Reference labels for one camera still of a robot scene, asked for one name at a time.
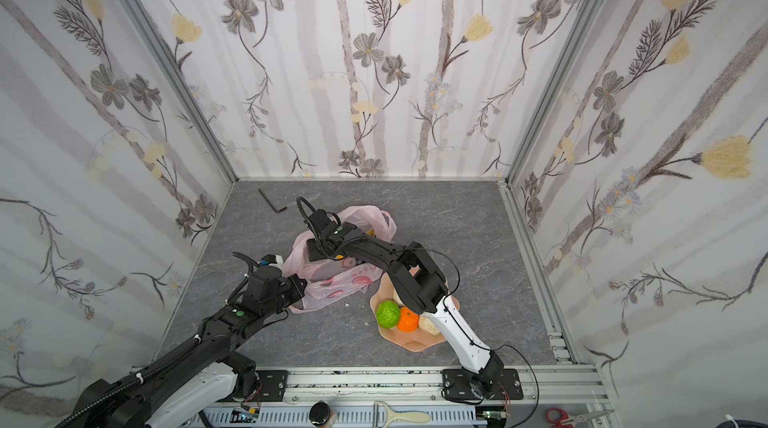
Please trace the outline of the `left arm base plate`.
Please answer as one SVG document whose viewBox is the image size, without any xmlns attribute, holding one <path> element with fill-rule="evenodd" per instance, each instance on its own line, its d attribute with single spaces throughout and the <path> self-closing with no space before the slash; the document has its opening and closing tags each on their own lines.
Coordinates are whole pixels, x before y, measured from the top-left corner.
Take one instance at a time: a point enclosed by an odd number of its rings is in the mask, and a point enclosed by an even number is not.
<svg viewBox="0 0 768 428">
<path fill-rule="evenodd" d="M 282 402 L 287 388 L 288 374 L 287 370 L 256 371 L 243 403 Z"/>
</svg>

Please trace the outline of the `beige fake bread roll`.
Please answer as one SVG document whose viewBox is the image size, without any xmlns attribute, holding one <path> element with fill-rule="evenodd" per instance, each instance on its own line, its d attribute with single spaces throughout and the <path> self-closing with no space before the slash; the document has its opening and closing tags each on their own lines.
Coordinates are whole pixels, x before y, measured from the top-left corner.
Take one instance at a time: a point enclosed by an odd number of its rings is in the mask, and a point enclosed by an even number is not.
<svg viewBox="0 0 768 428">
<path fill-rule="evenodd" d="M 439 327 L 426 315 L 420 315 L 418 320 L 419 329 L 431 336 L 438 336 L 441 334 Z"/>
</svg>

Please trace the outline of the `beige fake fruit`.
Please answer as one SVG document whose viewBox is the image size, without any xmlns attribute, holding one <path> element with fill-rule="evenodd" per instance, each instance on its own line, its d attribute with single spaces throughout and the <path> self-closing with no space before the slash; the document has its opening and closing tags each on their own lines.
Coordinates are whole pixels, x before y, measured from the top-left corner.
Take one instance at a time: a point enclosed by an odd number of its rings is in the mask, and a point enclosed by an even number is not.
<svg viewBox="0 0 768 428">
<path fill-rule="evenodd" d="M 393 300 L 393 301 L 394 301 L 394 302 L 395 302 L 395 303 L 396 303 L 396 304 L 397 304 L 399 307 L 404 307 L 404 306 L 405 306 L 405 304 L 404 304 L 404 303 L 403 303 L 403 301 L 401 300 L 400 296 L 398 295 L 397 291 L 394 291 L 394 292 L 393 292 L 393 294 L 392 294 L 392 300 Z"/>
</svg>

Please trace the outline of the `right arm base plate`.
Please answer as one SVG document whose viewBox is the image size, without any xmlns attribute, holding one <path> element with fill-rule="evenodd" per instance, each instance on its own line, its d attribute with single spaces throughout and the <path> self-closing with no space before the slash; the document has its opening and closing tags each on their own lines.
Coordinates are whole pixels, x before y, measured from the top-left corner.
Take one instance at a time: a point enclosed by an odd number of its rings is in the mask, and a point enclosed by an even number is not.
<svg viewBox="0 0 768 428">
<path fill-rule="evenodd" d="M 479 404 L 484 401 L 520 401 L 524 398 L 518 371 L 504 368 L 490 391 L 483 391 L 479 379 L 463 368 L 446 368 L 441 371 L 443 398 L 450 402 Z"/>
</svg>

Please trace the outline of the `orange fake orange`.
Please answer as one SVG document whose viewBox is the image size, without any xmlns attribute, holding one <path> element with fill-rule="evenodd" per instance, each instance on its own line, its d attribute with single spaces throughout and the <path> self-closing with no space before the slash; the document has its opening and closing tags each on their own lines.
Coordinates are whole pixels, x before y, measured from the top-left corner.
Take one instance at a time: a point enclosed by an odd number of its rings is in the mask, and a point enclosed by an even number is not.
<svg viewBox="0 0 768 428">
<path fill-rule="evenodd" d="M 401 307 L 396 328 L 404 333 L 416 331 L 419 328 L 419 315 L 407 307 Z"/>
</svg>

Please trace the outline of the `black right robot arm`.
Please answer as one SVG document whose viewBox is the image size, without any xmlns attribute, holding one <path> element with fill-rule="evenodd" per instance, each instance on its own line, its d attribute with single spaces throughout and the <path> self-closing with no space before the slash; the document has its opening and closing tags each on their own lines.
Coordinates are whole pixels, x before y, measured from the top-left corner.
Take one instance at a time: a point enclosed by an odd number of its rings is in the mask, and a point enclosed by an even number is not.
<svg viewBox="0 0 768 428">
<path fill-rule="evenodd" d="M 482 342 L 462 317 L 444 273 L 431 257 L 432 250 L 417 242 L 382 241 L 337 214 L 314 207 L 304 197 L 299 196 L 296 204 L 312 234 L 308 242 L 312 258 L 353 258 L 382 269 L 405 306 L 437 326 L 461 365 L 459 379 L 443 391 L 446 400 L 479 404 L 494 398 L 523 398 L 521 391 L 513 391 L 498 350 Z"/>
</svg>

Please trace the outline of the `pink plastic bag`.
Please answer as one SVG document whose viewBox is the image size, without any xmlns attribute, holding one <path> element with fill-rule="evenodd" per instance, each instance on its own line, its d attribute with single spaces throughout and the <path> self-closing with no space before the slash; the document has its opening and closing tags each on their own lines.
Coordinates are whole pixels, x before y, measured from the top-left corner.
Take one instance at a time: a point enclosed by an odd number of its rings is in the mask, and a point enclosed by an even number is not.
<svg viewBox="0 0 768 428">
<path fill-rule="evenodd" d="M 374 205 L 350 206 L 339 214 L 342 222 L 350 222 L 382 241 L 391 242 L 397 225 L 391 215 Z M 309 230 L 296 237 L 292 250 L 282 265 L 285 277 L 296 274 L 307 281 L 304 297 L 290 310 L 304 314 L 320 310 L 353 293 L 365 292 L 383 275 L 383 270 L 355 258 L 310 261 L 307 241 L 313 238 Z"/>
</svg>

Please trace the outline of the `green fake fruit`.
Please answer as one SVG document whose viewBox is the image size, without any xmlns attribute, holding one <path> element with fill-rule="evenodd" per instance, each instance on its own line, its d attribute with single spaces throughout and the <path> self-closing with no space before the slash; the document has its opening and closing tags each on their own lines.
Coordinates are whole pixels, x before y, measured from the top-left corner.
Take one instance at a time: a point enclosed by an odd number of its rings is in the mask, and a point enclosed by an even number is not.
<svg viewBox="0 0 768 428">
<path fill-rule="evenodd" d="M 377 324 L 386 329 L 394 328 L 400 320 L 400 306 L 392 300 L 384 300 L 375 309 Z"/>
</svg>

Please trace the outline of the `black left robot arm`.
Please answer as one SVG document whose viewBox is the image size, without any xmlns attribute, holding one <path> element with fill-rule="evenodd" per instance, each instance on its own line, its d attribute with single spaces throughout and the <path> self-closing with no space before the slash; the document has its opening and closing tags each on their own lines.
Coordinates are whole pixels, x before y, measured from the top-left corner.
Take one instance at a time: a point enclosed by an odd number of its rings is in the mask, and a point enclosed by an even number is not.
<svg viewBox="0 0 768 428">
<path fill-rule="evenodd" d="M 253 395 L 259 388 L 255 364 L 237 350 L 264 327 L 285 320 L 307 282 L 284 275 L 275 255 L 233 255 L 247 271 L 222 308 L 147 366 L 112 383 L 99 379 L 89 385 L 60 426 L 178 427 L 216 401 Z"/>
</svg>

